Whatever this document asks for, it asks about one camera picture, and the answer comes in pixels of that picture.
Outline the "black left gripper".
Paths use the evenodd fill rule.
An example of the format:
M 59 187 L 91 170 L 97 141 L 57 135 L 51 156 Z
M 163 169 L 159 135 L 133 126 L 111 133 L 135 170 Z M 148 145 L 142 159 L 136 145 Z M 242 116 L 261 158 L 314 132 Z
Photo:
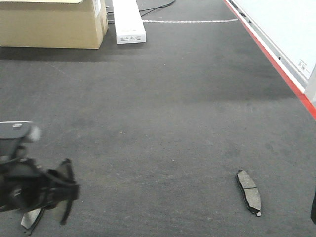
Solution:
M 65 225 L 74 200 L 79 198 L 72 161 L 66 159 L 56 169 L 47 171 L 47 196 L 48 180 L 19 142 L 19 139 L 0 141 L 0 211 L 52 209 L 57 222 Z

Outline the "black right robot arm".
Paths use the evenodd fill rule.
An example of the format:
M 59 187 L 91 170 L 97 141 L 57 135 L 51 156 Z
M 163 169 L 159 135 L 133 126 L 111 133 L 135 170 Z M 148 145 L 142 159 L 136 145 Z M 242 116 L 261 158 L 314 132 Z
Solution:
M 310 214 L 311 221 L 316 224 L 316 193 L 314 195 L 312 207 L 311 207 L 311 214 Z

